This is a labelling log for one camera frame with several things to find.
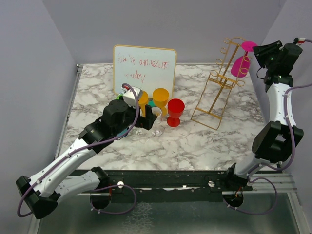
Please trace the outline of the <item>orange plastic wine glass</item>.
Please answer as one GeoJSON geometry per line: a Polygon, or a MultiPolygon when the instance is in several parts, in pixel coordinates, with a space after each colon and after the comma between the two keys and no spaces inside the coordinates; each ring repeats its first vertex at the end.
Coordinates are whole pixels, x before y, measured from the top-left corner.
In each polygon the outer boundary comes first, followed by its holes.
{"type": "Polygon", "coordinates": [[[146,91],[143,91],[142,96],[139,100],[139,106],[141,109],[141,115],[145,117],[146,115],[146,105],[149,103],[149,95],[146,91]]]}

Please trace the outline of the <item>yellow plastic wine glass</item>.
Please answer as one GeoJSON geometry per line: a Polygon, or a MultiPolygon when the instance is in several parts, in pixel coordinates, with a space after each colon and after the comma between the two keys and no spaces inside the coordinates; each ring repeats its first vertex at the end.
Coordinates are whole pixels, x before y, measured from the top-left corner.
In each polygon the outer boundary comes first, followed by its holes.
{"type": "Polygon", "coordinates": [[[169,99],[169,92],[165,88],[157,88],[153,91],[153,101],[156,107],[162,111],[162,116],[167,115],[166,105],[169,99]]]}

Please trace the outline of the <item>pink plastic wine glass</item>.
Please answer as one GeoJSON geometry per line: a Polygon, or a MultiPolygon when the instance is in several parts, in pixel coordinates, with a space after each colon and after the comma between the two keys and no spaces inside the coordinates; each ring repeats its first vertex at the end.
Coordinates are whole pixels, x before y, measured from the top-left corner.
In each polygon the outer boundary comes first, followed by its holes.
{"type": "Polygon", "coordinates": [[[250,58],[248,53],[253,51],[253,48],[258,44],[254,41],[245,41],[241,44],[244,54],[239,57],[233,64],[231,74],[237,78],[243,78],[247,75],[250,67],[250,58]]]}

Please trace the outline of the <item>red plastic wine glass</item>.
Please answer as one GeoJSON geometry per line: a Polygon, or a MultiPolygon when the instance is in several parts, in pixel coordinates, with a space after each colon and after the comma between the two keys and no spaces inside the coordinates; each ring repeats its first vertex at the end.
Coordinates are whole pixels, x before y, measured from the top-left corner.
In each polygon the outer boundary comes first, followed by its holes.
{"type": "Polygon", "coordinates": [[[168,118],[167,124],[170,127],[177,127],[180,124],[180,117],[185,109],[185,104],[178,98],[171,99],[167,105],[168,118]]]}

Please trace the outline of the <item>blue plastic wine glass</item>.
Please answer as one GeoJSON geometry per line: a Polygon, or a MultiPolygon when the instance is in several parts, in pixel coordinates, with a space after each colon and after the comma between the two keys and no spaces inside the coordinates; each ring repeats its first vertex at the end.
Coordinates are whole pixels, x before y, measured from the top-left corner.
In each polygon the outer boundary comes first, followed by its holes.
{"type": "Polygon", "coordinates": [[[118,138],[123,138],[124,136],[127,136],[127,131],[129,130],[129,128],[125,128],[122,132],[120,132],[117,137],[118,138]]]}

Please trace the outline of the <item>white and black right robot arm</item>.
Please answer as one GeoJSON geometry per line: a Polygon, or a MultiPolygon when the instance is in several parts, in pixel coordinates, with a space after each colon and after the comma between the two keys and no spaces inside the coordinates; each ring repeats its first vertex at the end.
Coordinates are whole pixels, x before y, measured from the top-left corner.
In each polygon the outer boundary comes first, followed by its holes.
{"type": "Polygon", "coordinates": [[[303,52],[298,43],[299,39],[286,44],[278,40],[253,48],[260,67],[267,70],[263,82],[269,98],[270,117],[253,140],[253,155],[227,169],[224,185],[230,191],[246,186],[248,178],[261,168],[278,170],[277,163],[291,163],[294,158],[295,148],[304,135],[296,126],[291,104],[294,86],[290,72],[303,52]]]}

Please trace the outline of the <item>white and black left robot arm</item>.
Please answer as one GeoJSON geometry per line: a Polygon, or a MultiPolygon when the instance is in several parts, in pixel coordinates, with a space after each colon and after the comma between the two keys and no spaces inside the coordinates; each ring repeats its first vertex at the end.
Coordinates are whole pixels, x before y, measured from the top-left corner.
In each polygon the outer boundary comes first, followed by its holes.
{"type": "Polygon", "coordinates": [[[151,106],[147,105],[145,109],[145,116],[141,116],[137,101],[133,105],[122,99],[110,101],[103,114],[88,124],[61,156],[31,177],[19,177],[16,181],[21,195],[18,217],[34,215],[36,219],[42,219],[59,203],[77,194],[88,191],[100,193],[114,188],[108,174],[100,167],[93,167],[72,179],[67,177],[134,127],[150,130],[156,115],[151,106]]]}

